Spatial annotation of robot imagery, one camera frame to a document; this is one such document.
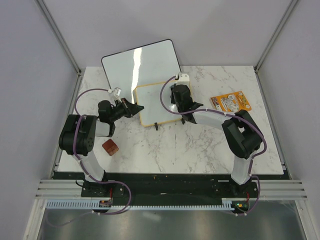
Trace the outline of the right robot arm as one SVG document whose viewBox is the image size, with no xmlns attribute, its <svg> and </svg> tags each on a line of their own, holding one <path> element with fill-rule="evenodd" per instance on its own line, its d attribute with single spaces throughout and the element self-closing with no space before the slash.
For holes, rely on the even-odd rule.
<svg viewBox="0 0 320 240">
<path fill-rule="evenodd" d="M 170 87 L 171 103 L 175 104 L 182 119 L 192 124 L 205 125 L 223 131 L 230 151 L 234 155 L 232 182 L 229 191 L 235 197 L 247 191 L 253 159 L 258 155 L 265 138 L 248 111 L 236 113 L 214 109 L 201 109 L 203 104 L 193 101 L 189 87 L 174 84 Z"/>
</svg>

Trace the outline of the yellow framed whiteboard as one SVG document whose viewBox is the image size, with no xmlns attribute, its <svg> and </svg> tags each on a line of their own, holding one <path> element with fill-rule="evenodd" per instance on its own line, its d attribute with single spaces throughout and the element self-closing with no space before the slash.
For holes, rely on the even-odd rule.
<svg viewBox="0 0 320 240">
<path fill-rule="evenodd" d="M 172 114 L 166 111 L 160 101 L 160 92 L 162 92 L 163 104 L 172 112 L 178 111 L 176 105 L 171 103 L 170 89 L 170 86 L 177 82 L 177 80 L 172 80 L 168 84 L 157 82 L 139 85 L 135 88 L 136 103 L 144 107 L 139 112 L 140 123 L 143 127 L 175 122 L 182 118 L 179 114 Z"/>
</svg>

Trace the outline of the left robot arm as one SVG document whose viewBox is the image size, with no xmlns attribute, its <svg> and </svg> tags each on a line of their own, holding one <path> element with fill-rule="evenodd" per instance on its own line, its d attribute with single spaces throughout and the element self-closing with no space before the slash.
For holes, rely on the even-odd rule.
<svg viewBox="0 0 320 240">
<path fill-rule="evenodd" d="M 98 115 L 68 115 L 59 136 L 59 148 L 72 156 L 81 167 L 85 180 L 93 182 L 92 191 L 99 197 L 106 196 L 110 185 L 104 181 L 105 170 L 100 166 L 93 148 L 95 137 L 111 138 L 115 122 L 123 117 L 132 118 L 145 107 L 121 98 L 112 105 L 103 100 L 98 103 Z"/>
</svg>

